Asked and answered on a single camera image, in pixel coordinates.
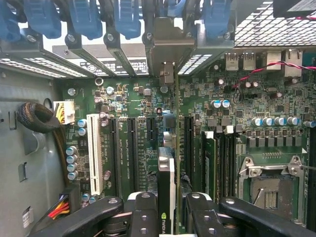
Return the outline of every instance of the red wire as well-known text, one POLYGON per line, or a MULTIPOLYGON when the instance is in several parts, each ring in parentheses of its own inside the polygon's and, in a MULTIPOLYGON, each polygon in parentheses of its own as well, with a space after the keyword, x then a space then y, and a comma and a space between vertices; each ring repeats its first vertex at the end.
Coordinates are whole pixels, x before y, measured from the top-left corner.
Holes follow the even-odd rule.
POLYGON ((65 203, 64 205, 62 205, 62 206, 59 207, 58 209, 52 211, 48 216, 49 216, 49 217, 52 217, 52 216, 54 216, 57 212, 59 212, 60 210, 62 210, 63 208, 66 208, 66 207, 69 208, 68 205, 69 205, 68 202, 65 203))

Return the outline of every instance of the motherboard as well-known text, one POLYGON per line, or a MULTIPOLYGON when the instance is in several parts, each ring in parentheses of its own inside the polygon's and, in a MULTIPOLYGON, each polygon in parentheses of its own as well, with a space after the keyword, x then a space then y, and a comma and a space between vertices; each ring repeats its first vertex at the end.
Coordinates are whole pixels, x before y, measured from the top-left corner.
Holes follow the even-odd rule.
MULTIPOLYGON (((157 193, 168 147, 180 162, 179 199, 235 196, 305 226, 309 172, 301 166, 310 164, 316 125, 315 73, 285 77, 280 66, 240 81, 266 55, 252 55, 248 68, 245 55, 228 57, 167 85, 149 77, 60 81, 64 101, 75 104, 66 154, 83 207, 107 195, 157 193)), ((302 65, 313 63, 303 55, 302 65)))

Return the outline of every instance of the perforated metal panel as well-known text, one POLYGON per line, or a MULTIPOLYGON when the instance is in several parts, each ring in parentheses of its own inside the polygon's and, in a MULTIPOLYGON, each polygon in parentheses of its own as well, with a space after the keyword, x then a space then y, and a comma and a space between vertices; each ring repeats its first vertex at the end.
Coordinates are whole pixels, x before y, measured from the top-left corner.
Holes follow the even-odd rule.
POLYGON ((316 45, 316 21, 274 18, 271 1, 263 2, 236 29, 235 47, 307 45, 316 45))

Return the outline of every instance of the ventilation grille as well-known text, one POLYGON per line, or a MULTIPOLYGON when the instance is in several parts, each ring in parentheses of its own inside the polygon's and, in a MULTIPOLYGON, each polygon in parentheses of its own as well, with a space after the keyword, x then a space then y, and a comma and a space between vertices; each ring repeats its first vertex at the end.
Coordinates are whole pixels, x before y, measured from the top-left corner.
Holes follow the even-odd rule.
POLYGON ((235 34, 235 47, 307 45, 316 45, 316 21, 274 18, 271 1, 241 22, 235 34))
POLYGON ((78 78, 86 77, 86 75, 84 75, 84 74, 78 73, 72 69, 66 68, 62 65, 59 65, 55 62, 49 61, 49 60, 44 59, 44 58, 25 58, 25 60, 32 61, 34 63, 55 69, 57 71, 72 75, 74 77, 78 77, 78 78))
POLYGON ((0 59, 0 63, 6 64, 8 66, 12 66, 12 67, 16 67, 16 68, 32 71, 32 72, 35 72, 35 73, 40 73, 40 74, 43 74, 43 75, 46 75, 46 76, 50 76, 50 77, 54 77, 54 78, 65 78, 65 76, 62 76, 62 75, 59 75, 59 74, 56 74, 56 73, 51 73, 49 71, 45 71, 43 69, 32 67, 32 66, 29 66, 29 65, 26 65, 26 64, 23 64, 23 63, 19 63, 19 62, 16 62, 16 61, 11 61, 8 58, 0 59))

